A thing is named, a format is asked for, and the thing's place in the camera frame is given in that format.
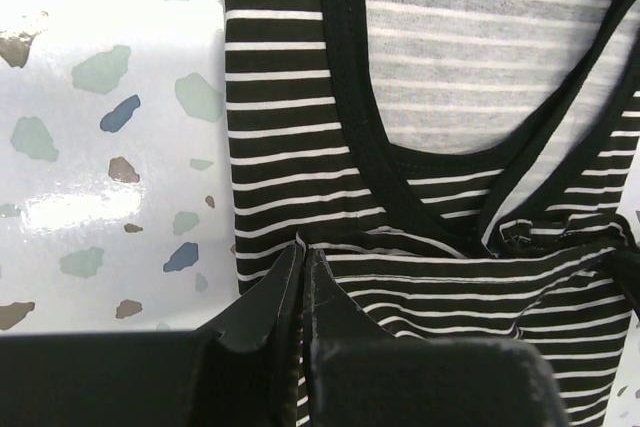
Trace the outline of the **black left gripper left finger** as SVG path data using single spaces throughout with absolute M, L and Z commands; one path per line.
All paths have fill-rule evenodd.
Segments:
M 196 330 L 189 426 L 293 426 L 297 419 L 302 267 L 291 244 L 267 274 Z

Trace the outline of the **black white striped tank top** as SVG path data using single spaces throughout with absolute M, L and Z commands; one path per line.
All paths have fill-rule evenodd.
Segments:
M 297 244 L 399 338 L 511 337 L 600 426 L 639 250 L 639 0 L 225 0 L 239 289 Z

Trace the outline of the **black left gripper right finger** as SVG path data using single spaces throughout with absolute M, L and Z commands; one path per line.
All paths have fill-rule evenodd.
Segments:
M 398 345 L 337 284 L 319 250 L 307 259 L 303 307 L 311 424 L 398 426 Z

